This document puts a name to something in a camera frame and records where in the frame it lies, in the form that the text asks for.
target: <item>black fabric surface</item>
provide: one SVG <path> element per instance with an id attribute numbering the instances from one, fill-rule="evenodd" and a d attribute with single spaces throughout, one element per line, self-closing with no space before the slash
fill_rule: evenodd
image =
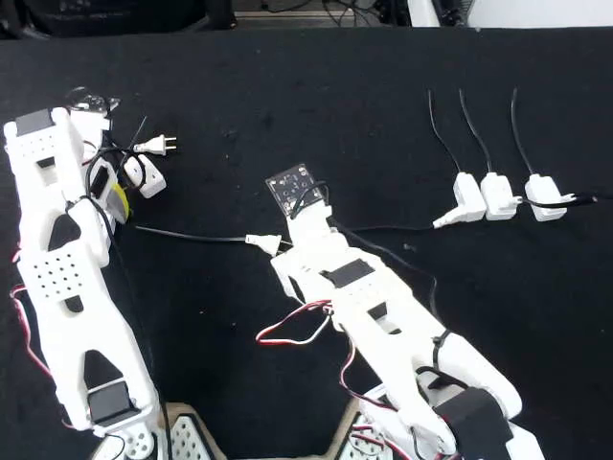
<path id="1" fill-rule="evenodd" d="M 284 232 L 263 180 L 305 161 L 331 187 L 348 226 L 421 225 L 454 205 L 455 172 L 434 139 L 426 88 L 461 165 L 485 173 L 462 118 L 475 124 L 516 193 L 527 172 L 513 147 L 511 91 L 534 166 L 563 193 L 611 187 L 612 30 L 533 32 L 240 31 L 0 44 L 0 120 L 62 104 L 77 85 L 122 98 L 116 137 L 177 135 L 153 161 L 169 187 L 136 198 L 134 222 L 219 236 Z M 3 290 L 18 208 L 6 155 L 0 168 Z M 529 208 L 506 222 L 431 234 L 374 235 L 440 280 L 446 325 L 517 387 L 518 421 L 548 459 L 603 458 L 613 403 L 611 206 L 537 223 Z M 259 250 L 198 245 L 122 229 L 136 311 L 168 401 L 193 405 L 231 457 L 326 450 L 348 398 L 337 384 L 345 338 L 327 331 L 304 348 L 261 348 L 254 335 L 294 307 Z M 395 267 L 421 301 L 428 280 Z M 105 271 L 134 321 L 115 264 Z M 0 309 L 0 457 L 85 458 L 95 440 L 59 422 L 54 387 L 28 361 L 16 316 Z M 307 334 L 319 318 L 291 332 Z M 359 388 L 365 376 L 352 376 Z"/>

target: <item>power plug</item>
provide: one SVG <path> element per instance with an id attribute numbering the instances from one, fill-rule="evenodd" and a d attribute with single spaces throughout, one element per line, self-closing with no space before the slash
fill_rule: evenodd
<path id="1" fill-rule="evenodd" d="M 488 206 L 487 220 L 508 220 L 515 216 L 521 196 L 513 196 L 505 175 L 488 172 L 481 181 L 481 195 Z"/>
<path id="2" fill-rule="evenodd" d="M 532 174 L 526 182 L 526 196 L 530 201 L 544 204 L 564 203 L 571 199 L 567 195 L 562 196 L 560 194 L 556 183 L 549 175 L 540 174 Z M 531 206 L 534 218 L 539 222 L 561 219 L 567 211 L 567 208 L 551 209 Z"/>
<path id="3" fill-rule="evenodd" d="M 176 150 L 176 146 L 171 145 L 171 142 L 176 142 L 176 137 L 166 137 L 164 134 L 160 134 L 142 144 L 136 144 L 132 149 L 137 153 L 146 152 L 166 156 L 168 150 Z"/>
<path id="4" fill-rule="evenodd" d="M 140 154 L 138 155 L 138 159 L 141 160 L 145 166 L 145 183 L 139 191 L 145 198 L 151 198 L 166 189 L 166 179 L 146 156 Z M 125 162 L 124 171 L 135 186 L 140 185 L 143 178 L 143 171 L 136 158 L 130 157 Z"/>
<path id="5" fill-rule="evenodd" d="M 453 194 L 458 206 L 432 222 L 434 228 L 441 228 L 456 222 L 481 220 L 486 213 L 488 206 L 483 200 L 477 181 L 472 174 L 458 172 L 453 184 Z"/>

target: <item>robotic arm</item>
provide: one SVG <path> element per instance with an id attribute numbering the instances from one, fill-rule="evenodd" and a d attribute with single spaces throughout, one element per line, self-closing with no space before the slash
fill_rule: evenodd
<path id="1" fill-rule="evenodd" d="M 108 168 L 106 183 L 95 196 L 86 196 L 84 144 L 64 108 L 17 118 L 4 133 L 22 213 L 17 267 L 36 310 L 57 399 L 74 429 L 121 437 L 121 458 L 163 458 L 166 437 L 157 424 L 157 392 L 102 277 L 109 262 L 104 221 L 112 219 L 104 199 L 117 176 Z M 101 161 L 97 168 L 103 167 Z M 78 225 L 80 236 L 49 250 L 56 219 L 64 214 Z M 90 350 L 123 376 L 87 388 L 83 371 Z"/>
<path id="2" fill-rule="evenodd" d="M 271 261 L 284 292 L 306 304 L 330 299 L 335 329 L 382 381 L 358 397 L 383 439 L 411 459 L 542 460 L 534 436 L 510 422 L 521 411 L 512 384 L 377 256 L 329 226 L 331 208 L 305 165 L 266 182 L 293 243 Z"/>

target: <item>white power adapter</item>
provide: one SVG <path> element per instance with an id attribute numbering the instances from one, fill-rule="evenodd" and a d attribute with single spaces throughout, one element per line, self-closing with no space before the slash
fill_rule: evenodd
<path id="1" fill-rule="evenodd" d="M 146 156 L 140 154 L 138 159 L 145 166 L 145 183 L 139 191 L 145 198 L 151 198 L 166 189 L 166 179 Z M 125 162 L 124 171 L 135 186 L 140 185 L 143 180 L 143 171 L 136 158 L 130 157 Z"/>
<path id="2" fill-rule="evenodd" d="M 456 222 L 481 220 L 486 213 L 488 206 L 483 200 L 477 181 L 472 174 L 458 172 L 453 184 L 453 194 L 458 206 L 432 222 L 434 228 L 441 228 Z"/>
<path id="3" fill-rule="evenodd" d="M 508 220 L 515 216 L 521 196 L 513 196 L 505 175 L 488 172 L 481 181 L 481 194 L 488 206 L 487 220 Z"/>
<path id="4" fill-rule="evenodd" d="M 543 204 L 564 203 L 572 201 L 572 195 L 562 196 L 557 185 L 549 175 L 532 174 L 526 182 L 526 196 L 530 201 Z M 531 205 L 534 217 L 539 222 L 560 219 L 567 208 L 541 208 Z"/>

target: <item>black cable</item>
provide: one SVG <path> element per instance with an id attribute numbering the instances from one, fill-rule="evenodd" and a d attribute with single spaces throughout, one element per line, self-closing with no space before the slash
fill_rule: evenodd
<path id="1" fill-rule="evenodd" d="M 87 162 L 87 169 L 85 170 L 85 194 L 87 196 L 91 196 L 91 190 L 90 189 L 91 189 L 91 186 L 92 186 L 92 171 L 94 170 L 94 166 L 106 154 L 114 152 L 114 151 L 122 151 L 122 150 L 114 148 L 114 147 L 111 147 L 111 148 L 101 148 Z"/>
<path id="2" fill-rule="evenodd" d="M 164 402 L 164 398 L 162 398 L 162 394 L 160 390 L 157 389 L 157 395 L 160 399 L 160 405 L 162 406 L 162 415 L 164 416 L 164 431 L 166 431 L 166 449 L 169 455 L 169 460 L 172 460 L 172 439 L 170 437 L 170 422 L 169 422 L 169 413 L 166 409 L 166 403 Z"/>
<path id="3" fill-rule="evenodd" d="M 143 232 L 178 238 L 189 242 L 245 242 L 245 237 L 203 237 L 199 235 L 189 235 L 187 233 L 171 232 L 169 230 L 160 230 L 158 228 L 150 228 L 143 225 L 134 225 L 134 228 Z"/>
<path id="4" fill-rule="evenodd" d="M 387 247 L 379 246 L 378 244 L 375 244 L 371 241 L 366 240 L 365 238 L 360 237 L 355 232 L 353 232 L 352 230 L 350 230 L 349 228 L 347 228 L 345 225 L 341 224 L 334 218 L 330 218 L 330 223 L 334 225 L 336 228 L 338 228 L 342 233 L 349 235 L 354 240 L 360 242 L 362 245 L 369 247 L 376 252 L 385 253 L 388 256 L 390 256 L 392 259 L 394 259 L 396 262 L 401 264 L 402 266 L 408 268 L 409 270 L 415 271 L 422 275 L 426 275 L 428 278 L 430 278 L 432 280 L 432 286 L 430 288 L 430 293 L 428 295 L 428 305 L 430 308 L 430 312 L 440 323 L 443 323 L 443 321 L 441 320 L 441 317 L 439 316 L 439 312 L 437 310 L 436 291 L 439 285 L 439 280 L 437 279 L 435 275 L 433 275 L 432 273 L 428 271 L 422 270 L 421 268 L 418 268 L 414 265 L 409 264 L 404 259 L 402 259 L 398 254 L 388 249 Z"/>
<path id="5" fill-rule="evenodd" d="M 413 436 L 413 450 L 415 454 L 418 456 L 419 460 L 425 460 L 420 454 L 420 450 L 418 449 L 418 437 L 415 435 L 415 429 L 411 426 L 411 435 Z"/>
<path id="6" fill-rule="evenodd" d="M 141 133 L 141 131 L 143 130 L 143 127 L 145 127 L 145 122 L 147 121 L 147 115 L 145 115 L 143 117 L 143 120 L 141 121 L 141 123 L 138 126 L 138 129 L 136 129 L 136 131 L 134 132 L 134 135 L 132 135 L 132 140 L 130 141 L 130 143 L 127 145 L 127 150 L 132 150 L 132 148 L 134 147 L 134 144 L 136 144 L 136 140 L 138 139 L 139 134 Z"/>
<path id="7" fill-rule="evenodd" d="M 408 225 L 369 225 L 367 227 L 352 228 L 355 233 L 366 232 L 411 232 L 411 233 L 423 233 L 429 230 L 434 230 L 434 225 L 430 224 L 426 227 L 410 227 Z"/>
<path id="8" fill-rule="evenodd" d="M 424 372 L 431 372 L 432 374 L 435 374 L 437 377 L 443 379 L 445 383 L 449 383 L 451 385 L 457 385 L 463 390 L 466 390 L 468 388 L 468 384 L 466 382 L 461 381 L 460 379 L 456 379 L 455 377 L 450 376 L 449 374 L 447 374 L 446 372 L 443 372 L 440 369 L 435 369 L 434 367 L 431 367 L 431 366 L 421 366 L 415 370 L 415 373 L 418 376 L 420 376 Z"/>
<path id="9" fill-rule="evenodd" d="M 428 89 L 428 109 L 430 111 L 430 126 L 432 127 L 434 135 L 437 137 L 437 139 L 443 146 L 444 151 L 446 151 L 447 155 L 449 155 L 449 158 L 451 158 L 451 161 L 453 161 L 453 164 L 456 166 L 456 170 L 458 170 L 458 173 L 461 173 L 462 170 L 460 169 L 460 163 L 458 163 L 458 158 L 456 158 L 456 155 L 453 154 L 453 152 L 439 133 L 439 130 L 437 129 L 437 124 L 435 122 L 434 116 L 434 98 L 432 97 L 432 90 L 430 89 Z"/>
<path id="10" fill-rule="evenodd" d="M 318 180 L 316 182 L 313 182 L 312 184 L 310 184 L 308 187 L 306 187 L 302 194 L 298 197 L 298 199 L 296 200 L 296 202 L 294 203 L 294 207 L 291 210 L 291 213 L 289 214 L 289 218 L 294 220 L 299 214 L 300 212 L 305 209 L 305 207 L 303 206 L 303 203 L 305 202 L 305 198 L 307 197 L 308 193 L 312 192 L 315 189 L 318 189 L 320 187 L 323 187 L 324 190 L 326 190 L 326 195 L 324 197 L 324 201 L 326 204 L 329 203 L 329 187 L 328 187 L 328 183 L 325 180 Z"/>
<path id="11" fill-rule="evenodd" d="M 572 201 L 564 201 L 561 203 L 539 203 L 536 201 L 532 201 L 529 198 L 522 198 L 522 201 L 528 204 L 532 204 L 532 206 L 535 206 L 537 208 L 544 208 L 544 209 L 560 209 L 560 208 L 573 208 L 576 206 L 584 206 L 586 204 L 595 204 L 599 202 L 599 198 L 597 196 L 594 195 L 581 195 L 581 194 L 573 194 L 574 198 Z"/>
<path id="12" fill-rule="evenodd" d="M 341 23 L 334 17 L 332 12 L 329 10 L 328 1 L 329 0 L 322 0 L 322 8 L 326 11 L 326 13 L 328 14 L 328 17 L 332 20 L 332 22 L 336 24 L 338 27 L 341 27 Z"/>
<path id="13" fill-rule="evenodd" d="M 136 163 L 138 163 L 138 166 L 141 168 L 141 181 L 138 185 L 134 185 L 132 180 L 125 173 L 124 166 L 125 163 L 127 163 L 127 160 L 130 158 L 134 158 Z M 124 154 L 124 158 L 122 158 L 122 161 L 119 162 L 119 166 L 117 167 L 115 174 L 119 175 L 124 180 L 125 185 L 130 189 L 141 190 L 147 180 L 147 169 L 145 168 L 145 163 L 143 163 L 143 160 L 141 160 L 132 150 Z"/>
<path id="14" fill-rule="evenodd" d="M 519 150 L 519 154 L 523 158 L 526 168 L 528 168 L 528 172 L 530 175 L 532 175 L 534 174 L 534 168 L 528 159 L 528 155 L 526 154 L 523 144 L 521 143 L 521 139 L 519 138 L 519 128 L 517 127 L 517 88 L 513 89 L 513 96 L 511 98 L 511 128 L 513 130 L 513 139 L 515 139 L 515 145 Z"/>
<path id="15" fill-rule="evenodd" d="M 119 456 L 124 453 L 124 449 L 125 449 L 125 439 L 122 438 L 121 436 L 118 436 L 116 434 L 110 434 L 110 433 L 106 433 L 104 435 L 104 437 L 108 437 L 108 438 L 117 438 L 117 439 L 121 439 L 122 440 L 122 448 L 120 449 L 119 453 L 117 455 L 115 455 L 111 460 L 117 460 L 119 458 Z"/>
<path id="16" fill-rule="evenodd" d="M 108 238 L 111 241 L 111 247 L 115 250 L 115 255 L 117 256 L 117 262 L 119 263 L 120 269 L 124 275 L 125 278 L 125 283 L 127 285 L 127 290 L 129 291 L 129 296 L 130 296 L 130 303 L 131 303 L 131 307 L 132 307 L 132 316 L 133 316 L 133 320 L 134 323 L 136 324 L 137 327 L 137 334 L 141 337 L 141 339 L 145 340 L 145 328 L 143 327 L 143 323 L 141 322 L 141 318 L 138 315 L 137 311 L 136 311 L 136 294 L 135 294 L 135 290 L 134 290 L 134 285 L 132 284 L 132 281 L 129 277 L 129 274 L 127 272 L 127 269 L 125 267 L 125 260 L 124 260 L 124 256 L 122 255 L 122 252 L 119 249 L 119 245 L 117 244 L 117 240 L 115 240 L 115 235 L 113 234 L 113 229 L 111 227 L 111 224 L 108 220 L 108 216 L 106 215 L 106 212 L 104 211 L 104 209 L 102 208 L 102 206 L 100 204 L 98 204 L 96 202 L 96 200 L 94 198 L 92 198 L 91 196 L 83 196 L 81 199 L 86 199 L 88 200 L 92 206 L 96 209 L 96 211 L 98 212 L 98 214 L 100 214 L 101 218 L 102 218 L 102 222 L 104 223 L 104 229 L 106 230 L 106 233 L 108 235 Z M 151 348 L 149 345 L 146 345 L 146 351 L 147 351 L 147 365 L 148 365 L 148 369 L 149 371 L 152 373 L 152 369 L 153 369 L 153 355 L 151 352 Z"/>
<path id="17" fill-rule="evenodd" d="M 477 132 L 477 129 L 475 128 L 475 125 L 472 123 L 472 120 L 470 119 L 470 114 L 468 113 L 468 108 L 466 107 L 465 94 L 462 88 L 460 88 L 459 92 L 460 92 L 460 105 L 462 106 L 462 112 L 464 113 L 464 118 L 466 119 L 466 123 L 468 124 L 468 127 L 470 128 L 470 132 L 472 132 L 473 137 L 477 140 L 477 142 L 479 143 L 479 147 L 481 147 L 481 150 L 483 151 L 483 155 L 486 157 L 486 162 L 488 163 L 488 173 L 491 173 L 493 169 L 491 168 L 491 155 L 489 155 L 488 146 L 486 146 L 486 143 L 484 142 L 483 138 L 479 135 L 479 133 Z"/>

